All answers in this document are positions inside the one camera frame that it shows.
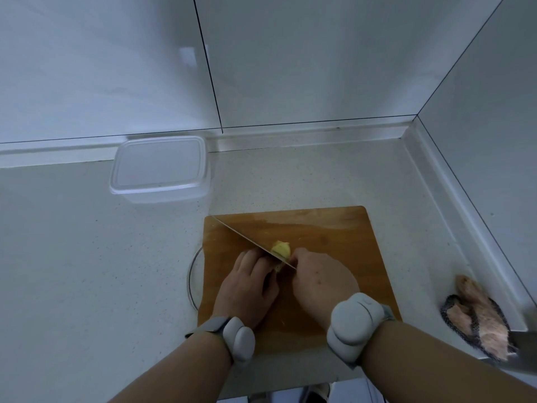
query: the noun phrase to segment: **finger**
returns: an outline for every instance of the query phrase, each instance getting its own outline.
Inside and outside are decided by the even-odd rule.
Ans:
[[[293,266],[296,266],[299,263],[300,259],[308,253],[309,250],[304,247],[299,247],[298,249],[295,249],[295,251],[291,255],[291,258],[289,259],[289,263]]]
[[[278,282],[276,281],[276,271],[272,271],[270,273],[270,281],[267,289],[263,293],[263,298],[265,299],[265,302],[268,304],[268,306],[271,306],[274,300],[278,297],[278,294],[280,293],[280,288],[278,286]]]
[[[259,285],[259,288],[263,288],[265,277],[274,270],[277,264],[278,260],[270,256],[260,257],[252,270],[252,280],[255,285]]]
[[[263,250],[261,250],[259,247],[248,250],[241,260],[241,263],[238,267],[238,272],[250,276],[252,274],[253,267],[261,256],[263,256]]]
[[[240,255],[238,255],[237,260],[235,261],[235,265],[233,266],[233,271],[238,271],[238,267],[241,265],[242,259],[244,258],[247,250],[243,251]]]

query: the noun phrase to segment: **right hand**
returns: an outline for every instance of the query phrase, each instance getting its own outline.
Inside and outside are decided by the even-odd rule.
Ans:
[[[347,267],[329,255],[313,253],[305,248],[295,250],[289,262],[296,265],[293,293],[297,301],[328,331],[334,307],[360,291],[356,278]]]

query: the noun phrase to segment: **plastic container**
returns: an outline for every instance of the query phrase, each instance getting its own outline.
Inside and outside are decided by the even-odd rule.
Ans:
[[[110,192],[133,203],[200,198],[209,192],[211,168],[198,136],[131,140],[119,146]]]

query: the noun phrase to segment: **left hand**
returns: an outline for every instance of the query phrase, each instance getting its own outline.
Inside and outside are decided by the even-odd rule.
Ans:
[[[213,317],[238,317],[252,329],[265,317],[278,297],[279,288],[274,271],[276,263],[263,254],[263,250],[256,248],[237,257],[233,270],[220,286]],[[269,285],[263,291],[268,274],[271,275]]]

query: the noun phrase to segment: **forearm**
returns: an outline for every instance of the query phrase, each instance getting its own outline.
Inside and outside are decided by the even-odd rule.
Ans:
[[[386,321],[361,366],[392,403],[537,401],[537,390],[402,322]]]
[[[198,332],[111,402],[215,402],[231,365],[223,340],[208,332]]]

